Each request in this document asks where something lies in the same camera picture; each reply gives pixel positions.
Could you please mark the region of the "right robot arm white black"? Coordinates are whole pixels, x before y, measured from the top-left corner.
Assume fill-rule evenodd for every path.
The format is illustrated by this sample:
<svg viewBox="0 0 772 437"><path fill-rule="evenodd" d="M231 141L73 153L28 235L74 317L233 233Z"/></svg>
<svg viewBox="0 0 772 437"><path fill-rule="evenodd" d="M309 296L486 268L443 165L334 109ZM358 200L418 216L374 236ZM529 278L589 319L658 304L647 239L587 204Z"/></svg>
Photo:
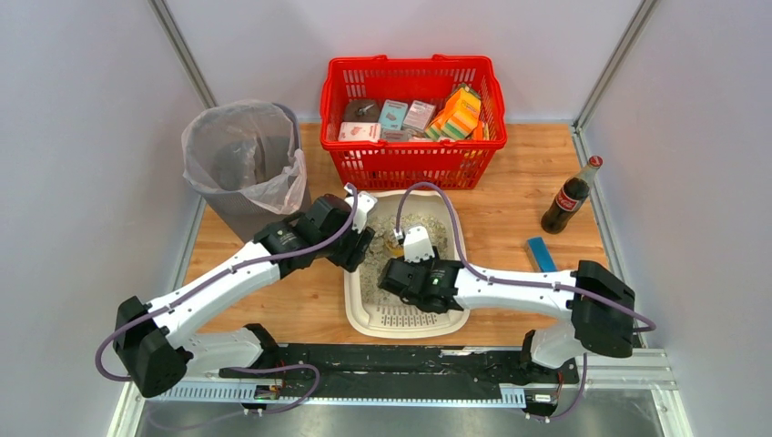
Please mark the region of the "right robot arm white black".
<svg viewBox="0 0 772 437"><path fill-rule="evenodd" d="M390 259L378 286L423 312L507 309L556 323L531 330L509 371L516 385L557 383L563 366L591 352L626 359L634 349L635 293L601 264L574 270L521 272L466 266L457 260Z"/></svg>

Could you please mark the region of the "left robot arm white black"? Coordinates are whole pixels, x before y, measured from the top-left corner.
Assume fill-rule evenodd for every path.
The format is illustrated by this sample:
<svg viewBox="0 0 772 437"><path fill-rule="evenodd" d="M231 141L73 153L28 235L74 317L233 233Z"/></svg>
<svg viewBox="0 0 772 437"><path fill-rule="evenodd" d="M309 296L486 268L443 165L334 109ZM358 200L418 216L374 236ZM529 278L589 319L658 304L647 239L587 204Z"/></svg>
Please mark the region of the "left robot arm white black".
<svg viewBox="0 0 772 437"><path fill-rule="evenodd" d="M215 316L291 273L325 259L355 272L364 261L374 232L367 221L377 199L366 191L345 198L326 194L306 212L266 225L242 249L188 285L143 302L124 300L116 327L95 362L107 378L102 354L113 348L132 382L145 398L172 389L189 372L232 369L242 372L268 348L265 338L245 327L223 334L201 334Z"/></svg>

